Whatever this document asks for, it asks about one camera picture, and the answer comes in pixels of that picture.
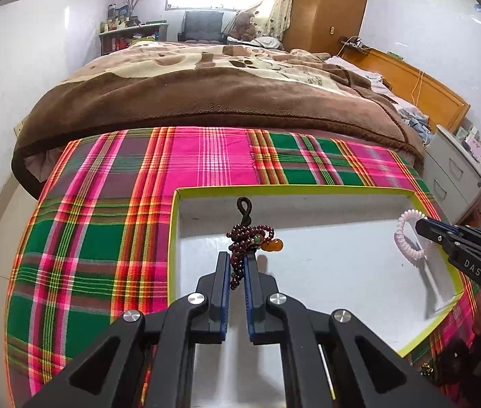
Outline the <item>brown fleece bed blanket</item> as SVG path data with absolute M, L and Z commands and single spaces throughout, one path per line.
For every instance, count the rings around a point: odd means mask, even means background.
M 28 113 L 11 168 L 39 196 L 71 141 L 160 126 L 308 129 L 423 158 L 424 144 L 392 99 L 314 53 L 248 45 L 141 41 L 94 59 Z

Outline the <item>wooden wardrobe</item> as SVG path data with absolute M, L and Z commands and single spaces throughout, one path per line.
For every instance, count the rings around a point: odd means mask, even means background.
M 283 47 L 338 54 L 344 40 L 360 33 L 366 5 L 367 0 L 292 0 Z

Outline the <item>grey bedside drawer cabinet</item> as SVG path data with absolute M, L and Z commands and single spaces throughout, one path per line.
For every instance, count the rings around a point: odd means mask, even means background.
M 453 224 L 481 206 L 481 165 L 439 124 L 425 148 L 422 177 Z

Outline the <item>yellow shallow cardboard box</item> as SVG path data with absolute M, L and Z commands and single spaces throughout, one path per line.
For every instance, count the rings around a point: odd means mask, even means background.
M 350 310 L 400 356 L 417 347 L 463 294 L 442 250 L 411 263 L 396 246 L 399 216 L 428 211 L 414 192 L 345 186 L 222 186 L 174 192 L 168 237 L 168 297 L 194 291 L 229 246 L 241 221 L 237 200 L 252 202 L 252 221 L 271 226 L 283 248 L 258 252 L 259 269 L 307 308 Z

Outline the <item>brown teddy bear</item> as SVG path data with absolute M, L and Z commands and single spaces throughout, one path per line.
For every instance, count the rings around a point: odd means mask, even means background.
M 235 40 L 251 41 L 256 38 L 256 27 L 252 24 L 253 15 L 250 12 L 239 12 L 233 18 L 229 29 L 229 37 Z

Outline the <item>cluttered wall shelf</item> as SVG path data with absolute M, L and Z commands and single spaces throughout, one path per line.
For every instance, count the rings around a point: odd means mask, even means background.
M 167 40 L 168 22 L 140 21 L 130 12 L 129 5 L 109 5 L 107 19 L 99 26 L 100 55 L 128 48 L 137 40 Z

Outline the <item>pink green plaid tablecloth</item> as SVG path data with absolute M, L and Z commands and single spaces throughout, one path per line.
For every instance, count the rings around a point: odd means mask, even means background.
M 432 217 L 442 213 L 412 163 L 351 138 L 158 127 L 72 141 L 37 193 L 11 273 L 11 405 L 28 401 L 125 310 L 167 306 L 178 189 L 268 184 L 400 188 Z

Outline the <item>wooden headboard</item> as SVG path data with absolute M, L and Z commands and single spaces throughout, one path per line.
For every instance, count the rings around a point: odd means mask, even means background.
M 361 52 L 347 47 L 340 57 L 366 71 L 380 74 L 391 91 L 409 101 L 429 117 L 432 131 L 440 125 L 455 133 L 470 105 L 444 83 L 389 53 L 370 48 Z

